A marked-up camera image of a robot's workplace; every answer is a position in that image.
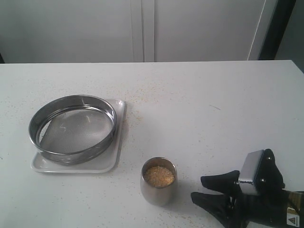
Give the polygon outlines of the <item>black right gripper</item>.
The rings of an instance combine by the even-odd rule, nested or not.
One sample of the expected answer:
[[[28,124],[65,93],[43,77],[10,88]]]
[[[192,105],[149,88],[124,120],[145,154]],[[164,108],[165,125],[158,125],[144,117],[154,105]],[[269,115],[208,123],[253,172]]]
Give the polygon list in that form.
[[[223,194],[200,192],[190,194],[192,202],[206,210],[225,228],[245,228],[249,222],[274,228],[304,226],[304,193],[285,189],[274,153],[265,149],[257,173],[258,195],[242,193],[238,178],[240,171],[221,175],[201,176],[203,187]],[[226,194],[237,194],[234,198]]]

